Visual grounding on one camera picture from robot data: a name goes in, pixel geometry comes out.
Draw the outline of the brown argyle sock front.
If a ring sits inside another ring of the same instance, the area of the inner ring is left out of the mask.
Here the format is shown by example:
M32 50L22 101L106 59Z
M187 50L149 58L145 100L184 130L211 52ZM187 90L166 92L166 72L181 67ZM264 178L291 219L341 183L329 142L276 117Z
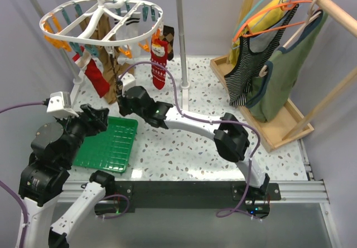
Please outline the brown argyle sock front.
M118 57L120 56L120 50L118 47L111 47L109 53L109 64L111 66L111 84L110 84L110 101L109 105L112 105L117 100L117 77L121 67L118 63Z

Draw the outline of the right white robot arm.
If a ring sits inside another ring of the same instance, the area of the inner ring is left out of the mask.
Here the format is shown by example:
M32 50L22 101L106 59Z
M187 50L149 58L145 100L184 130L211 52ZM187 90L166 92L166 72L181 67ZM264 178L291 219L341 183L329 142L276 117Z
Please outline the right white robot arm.
M220 157L235 163L242 172L252 198L259 200L268 193L270 177L253 159L248 126L233 114L219 117L184 112L176 105L154 101L142 86L119 85L117 102L122 116L136 114L154 128L177 129L212 140Z

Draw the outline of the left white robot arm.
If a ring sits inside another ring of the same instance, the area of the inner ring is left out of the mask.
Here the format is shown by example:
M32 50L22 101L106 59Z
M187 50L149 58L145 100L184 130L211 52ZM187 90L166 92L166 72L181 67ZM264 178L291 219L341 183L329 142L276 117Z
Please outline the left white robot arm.
M69 209L52 221L84 139L108 127L109 109L95 109L89 104L80 108L73 115L41 126L31 143L32 153L18 190L22 215L17 247L69 247L73 233L95 205L115 194L114 176L96 171Z

